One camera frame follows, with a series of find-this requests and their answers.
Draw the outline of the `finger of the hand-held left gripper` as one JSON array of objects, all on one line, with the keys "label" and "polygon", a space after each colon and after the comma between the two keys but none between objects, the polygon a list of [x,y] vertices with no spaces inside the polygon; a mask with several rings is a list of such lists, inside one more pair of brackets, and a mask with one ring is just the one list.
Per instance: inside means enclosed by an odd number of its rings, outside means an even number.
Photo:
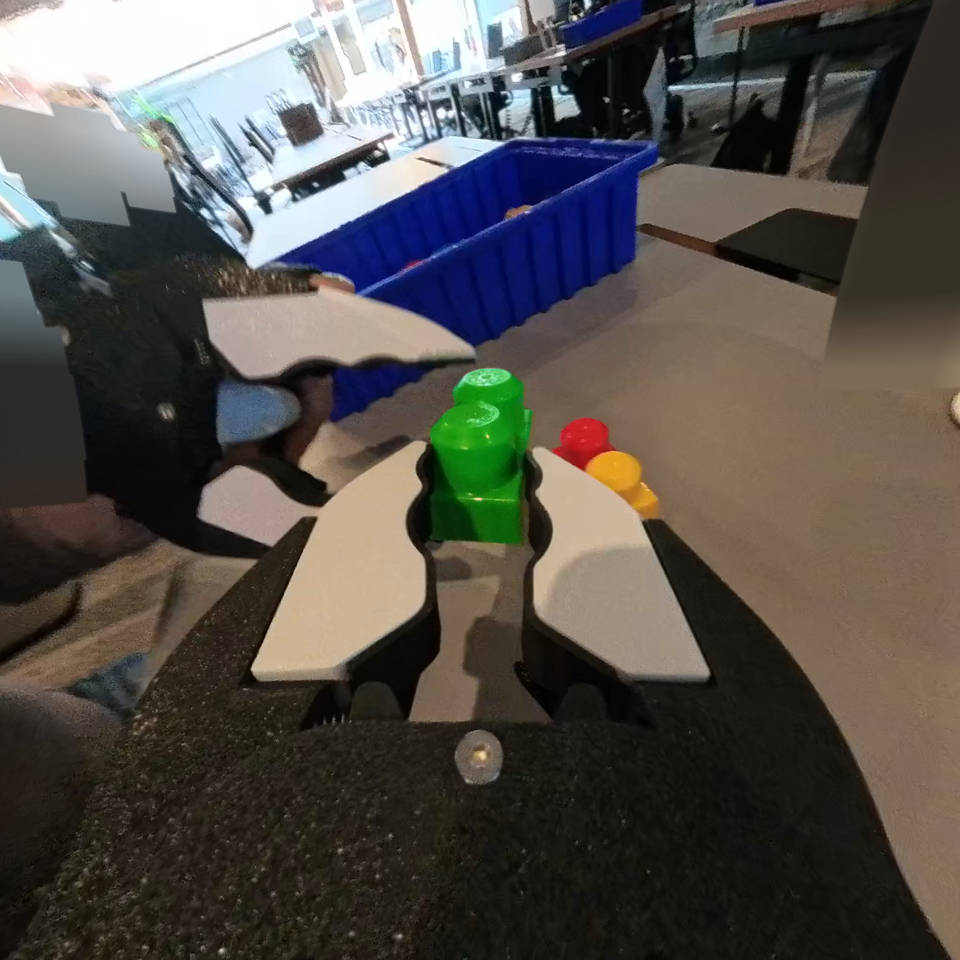
[{"label": "finger of the hand-held left gripper", "polygon": [[301,522],[315,519],[333,496],[326,482],[282,459],[236,464],[201,492],[197,551],[259,558]]},{"label": "finger of the hand-held left gripper", "polygon": [[470,363],[472,344],[437,322],[346,293],[207,298],[202,313],[213,349],[247,381],[380,365]]}]

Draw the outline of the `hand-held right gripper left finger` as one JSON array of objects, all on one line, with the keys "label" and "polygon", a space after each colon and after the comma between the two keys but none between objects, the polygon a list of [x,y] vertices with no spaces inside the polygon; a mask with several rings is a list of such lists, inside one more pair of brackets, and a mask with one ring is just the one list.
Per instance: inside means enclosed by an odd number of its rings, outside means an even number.
[{"label": "hand-held right gripper left finger", "polygon": [[344,681],[427,611],[428,461],[413,440],[318,511],[250,665],[258,683]]}]

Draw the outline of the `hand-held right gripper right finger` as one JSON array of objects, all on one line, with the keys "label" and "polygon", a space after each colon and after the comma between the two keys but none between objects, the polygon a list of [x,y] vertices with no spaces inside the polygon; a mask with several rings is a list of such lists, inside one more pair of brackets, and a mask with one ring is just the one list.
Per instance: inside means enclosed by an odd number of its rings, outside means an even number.
[{"label": "hand-held right gripper right finger", "polygon": [[707,682],[710,667],[641,515],[545,447],[529,451],[529,464],[535,626],[622,681]]}]

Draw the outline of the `yellow single-stud block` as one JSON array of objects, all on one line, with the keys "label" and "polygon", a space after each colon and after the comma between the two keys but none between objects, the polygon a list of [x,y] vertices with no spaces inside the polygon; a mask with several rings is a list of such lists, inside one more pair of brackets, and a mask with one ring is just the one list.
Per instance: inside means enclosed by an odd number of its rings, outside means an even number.
[{"label": "yellow single-stud block", "polygon": [[608,450],[592,457],[584,472],[624,500],[642,519],[661,517],[660,500],[644,481],[641,462],[631,454]]}]

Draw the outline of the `red single-stud block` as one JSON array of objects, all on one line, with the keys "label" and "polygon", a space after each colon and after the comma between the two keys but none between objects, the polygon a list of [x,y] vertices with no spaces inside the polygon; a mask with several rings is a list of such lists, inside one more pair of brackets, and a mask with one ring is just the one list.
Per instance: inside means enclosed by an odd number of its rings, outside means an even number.
[{"label": "red single-stud block", "polygon": [[609,428],[593,417],[578,417],[564,426],[553,453],[578,470],[585,471],[599,455],[616,452],[611,443]]}]

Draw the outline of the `green two-stud block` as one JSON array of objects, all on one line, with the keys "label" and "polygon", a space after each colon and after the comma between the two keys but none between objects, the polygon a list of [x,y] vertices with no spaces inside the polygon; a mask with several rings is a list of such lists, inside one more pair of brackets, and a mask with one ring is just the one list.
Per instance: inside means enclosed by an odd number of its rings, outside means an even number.
[{"label": "green two-stud block", "polygon": [[461,378],[429,434],[433,541],[522,543],[531,427],[523,383],[509,370],[482,367]]}]

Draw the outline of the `blue plastic bin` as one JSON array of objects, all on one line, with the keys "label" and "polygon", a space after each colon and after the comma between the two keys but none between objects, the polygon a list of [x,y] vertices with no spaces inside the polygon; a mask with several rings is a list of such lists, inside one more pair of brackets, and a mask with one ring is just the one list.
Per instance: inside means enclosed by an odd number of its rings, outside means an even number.
[{"label": "blue plastic bin", "polygon": [[605,39],[639,21],[645,6],[645,1],[597,2],[584,16],[559,28],[561,42],[572,50]]},{"label": "blue plastic bin", "polygon": [[639,179],[659,159],[648,140],[511,140],[267,262],[343,275],[478,346],[635,259]]}]

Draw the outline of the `person's left forearm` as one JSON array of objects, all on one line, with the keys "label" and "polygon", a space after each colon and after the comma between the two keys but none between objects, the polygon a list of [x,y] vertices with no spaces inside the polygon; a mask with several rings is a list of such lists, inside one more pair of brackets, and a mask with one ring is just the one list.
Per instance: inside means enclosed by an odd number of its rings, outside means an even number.
[{"label": "person's left forearm", "polygon": [[11,661],[66,625],[85,580],[128,558],[150,572],[193,559],[126,514],[113,499],[1,510],[2,662]]}]

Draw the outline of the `person's left hand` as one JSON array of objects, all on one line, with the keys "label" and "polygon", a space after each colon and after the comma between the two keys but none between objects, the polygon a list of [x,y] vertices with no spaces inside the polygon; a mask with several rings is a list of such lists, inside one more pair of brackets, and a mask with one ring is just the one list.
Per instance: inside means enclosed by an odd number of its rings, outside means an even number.
[{"label": "person's left hand", "polygon": [[328,377],[307,375],[284,385],[222,382],[217,394],[216,427],[222,449],[217,471],[264,457],[298,467],[332,406]]}]

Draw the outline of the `brown wooden box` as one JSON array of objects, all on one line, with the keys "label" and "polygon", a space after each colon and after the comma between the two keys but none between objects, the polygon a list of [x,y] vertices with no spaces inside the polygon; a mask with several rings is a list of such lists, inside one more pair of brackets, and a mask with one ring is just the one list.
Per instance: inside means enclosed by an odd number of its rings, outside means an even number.
[{"label": "brown wooden box", "polygon": [[291,103],[275,111],[290,145],[302,147],[321,138],[325,129],[313,102]]}]

